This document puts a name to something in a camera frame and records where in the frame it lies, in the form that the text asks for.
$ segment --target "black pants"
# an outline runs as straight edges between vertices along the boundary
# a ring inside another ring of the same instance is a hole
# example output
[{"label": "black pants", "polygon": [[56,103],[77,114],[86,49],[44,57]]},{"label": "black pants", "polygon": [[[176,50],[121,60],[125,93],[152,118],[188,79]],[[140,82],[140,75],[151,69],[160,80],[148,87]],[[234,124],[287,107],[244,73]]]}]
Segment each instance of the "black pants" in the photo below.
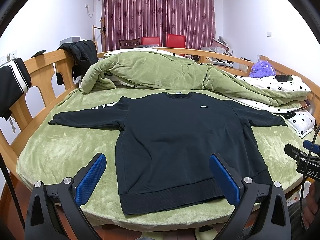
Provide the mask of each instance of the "black pants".
[{"label": "black pants", "polygon": [[[306,199],[303,199],[303,208],[307,205]],[[290,222],[291,222],[291,240],[298,239],[302,234],[302,225],[301,225],[301,219],[300,219],[300,201],[293,203],[291,206],[289,206],[289,216],[290,216]],[[251,227],[245,228],[242,231],[241,236],[238,238],[238,240],[245,240],[249,237]]]}]

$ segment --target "wooden bed frame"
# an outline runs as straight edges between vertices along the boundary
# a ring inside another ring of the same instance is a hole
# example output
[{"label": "wooden bed frame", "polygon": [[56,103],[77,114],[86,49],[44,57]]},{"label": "wooden bed frame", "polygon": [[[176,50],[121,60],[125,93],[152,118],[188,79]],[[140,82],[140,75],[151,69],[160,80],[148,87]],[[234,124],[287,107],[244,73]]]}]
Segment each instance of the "wooden bed frame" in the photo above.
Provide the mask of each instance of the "wooden bed frame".
[{"label": "wooden bed frame", "polygon": [[[246,61],[240,58],[231,57],[228,55],[218,54],[214,52],[207,52],[202,50],[195,49],[177,49],[177,48],[159,48],[161,50],[166,50],[168,52],[172,52],[175,54],[186,54],[186,55],[198,55],[200,57],[200,62],[204,63],[207,61],[208,57],[214,57],[223,60],[229,60],[233,62],[237,62],[243,65],[248,66],[247,72],[240,71],[238,69],[233,68],[222,68],[234,75],[238,76],[248,76],[253,63],[250,61]],[[98,53],[98,58],[102,58],[106,52]],[[312,101],[315,105],[314,117],[317,123],[320,123],[320,87],[313,83],[311,80],[306,77],[300,75],[298,72],[281,65],[275,61],[270,60],[265,56],[261,56],[260,59],[269,61],[277,74],[289,74],[289,75],[297,75],[300,76],[305,82],[312,92],[309,94],[308,99]],[[59,102],[61,102],[68,93],[70,93],[73,89],[75,89],[78,85],[74,84],[71,69],[74,65],[74,60],[71,54],[65,52],[63,49],[59,49],[56,51],[52,51],[49,53],[42,54],[37,57],[33,57],[25,61],[25,65],[28,69],[28,72],[31,76],[32,86],[36,86],[39,88],[41,96],[44,101],[45,108],[34,118],[32,118],[27,104],[25,100],[25,95],[20,97],[18,101],[10,108],[12,111],[12,115],[15,118],[21,133],[16,137],[13,143],[10,145],[5,139],[2,131],[0,130],[0,152],[4,158],[5,164],[11,173],[17,177],[20,181],[20,177],[16,172],[16,164],[19,155],[24,149],[28,139],[31,135],[37,130],[52,108]],[[54,68],[57,73],[61,73],[64,81],[64,85],[66,91],[62,93],[57,98],[53,92],[53,88],[51,85],[52,76],[54,75]],[[296,185],[293,185],[286,192],[293,189]]]}]

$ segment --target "green comforter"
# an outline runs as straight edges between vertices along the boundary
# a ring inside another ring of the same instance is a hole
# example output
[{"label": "green comforter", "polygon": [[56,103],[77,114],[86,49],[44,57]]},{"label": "green comforter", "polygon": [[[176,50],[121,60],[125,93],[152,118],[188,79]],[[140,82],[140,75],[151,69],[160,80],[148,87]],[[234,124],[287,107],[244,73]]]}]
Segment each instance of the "green comforter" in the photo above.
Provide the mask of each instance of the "green comforter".
[{"label": "green comforter", "polygon": [[210,63],[200,65],[188,58],[146,51],[128,51],[98,61],[87,71],[80,89],[85,93],[114,89],[110,74],[121,81],[150,88],[211,90],[270,106],[285,105],[284,108],[289,108],[289,102],[296,105],[306,100],[308,95],[306,91],[259,89]]},{"label": "green comforter", "polygon": [[[17,173],[30,189],[38,180],[42,180],[47,185],[59,183],[67,176],[74,176],[97,152],[101,152],[107,158],[107,168],[88,203],[82,206],[93,225],[117,224],[136,231],[161,231],[223,221],[225,219],[223,217],[233,211],[233,206],[230,206],[225,199],[170,211],[124,216],[118,196],[115,168],[115,144],[119,131],[47,124],[53,115],[59,112],[82,110],[115,102],[121,96],[140,98],[164,91],[176,92],[176,90],[141,90],[125,87],[92,91],[90,94],[79,90],[73,91],[52,109],[31,136],[18,159]],[[208,90],[192,91],[218,99],[227,99]],[[252,129],[272,179],[281,182],[284,189],[288,188],[301,176],[296,172],[295,161],[284,154],[284,146],[290,143],[303,149],[303,140],[290,125],[289,127],[253,127]],[[313,134],[314,132],[304,139],[311,140]]]}]

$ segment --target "gray box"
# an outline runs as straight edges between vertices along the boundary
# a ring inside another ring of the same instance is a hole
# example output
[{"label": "gray box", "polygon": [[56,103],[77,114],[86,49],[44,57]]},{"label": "gray box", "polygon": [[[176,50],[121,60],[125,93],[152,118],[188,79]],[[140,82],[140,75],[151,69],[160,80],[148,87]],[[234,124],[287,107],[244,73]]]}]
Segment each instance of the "gray box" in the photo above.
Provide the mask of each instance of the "gray box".
[{"label": "gray box", "polygon": [[70,37],[63,41],[60,41],[60,46],[65,42],[77,42],[77,41],[80,41],[80,37]]}]

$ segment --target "blue gripper pad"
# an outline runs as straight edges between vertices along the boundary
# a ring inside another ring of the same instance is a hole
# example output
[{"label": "blue gripper pad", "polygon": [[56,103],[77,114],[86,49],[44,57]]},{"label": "blue gripper pad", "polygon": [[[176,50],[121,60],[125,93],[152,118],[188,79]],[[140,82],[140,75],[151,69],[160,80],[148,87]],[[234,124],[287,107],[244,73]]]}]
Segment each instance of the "blue gripper pad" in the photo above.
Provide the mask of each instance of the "blue gripper pad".
[{"label": "blue gripper pad", "polygon": [[237,207],[240,203],[239,188],[215,155],[210,156],[209,167],[228,203]]},{"label": "blue gripper pad", "polygon": [[107,166],[106,157],[101,154],[76,188],[76,204],[78,207],[88,202],[94,188],[98,184]]}]

